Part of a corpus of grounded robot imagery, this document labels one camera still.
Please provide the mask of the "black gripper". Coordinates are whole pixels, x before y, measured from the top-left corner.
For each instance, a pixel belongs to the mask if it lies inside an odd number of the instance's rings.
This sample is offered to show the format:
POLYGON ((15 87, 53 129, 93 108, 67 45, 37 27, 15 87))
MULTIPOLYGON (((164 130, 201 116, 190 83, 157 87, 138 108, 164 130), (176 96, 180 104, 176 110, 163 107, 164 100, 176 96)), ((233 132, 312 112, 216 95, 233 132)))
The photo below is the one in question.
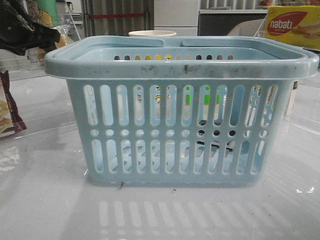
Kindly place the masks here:
POLYGON ((58 30, 37 23, 17 0, 0 2, 0 48, 19 56, 39 47, 45 52, 56 50, 58 30))

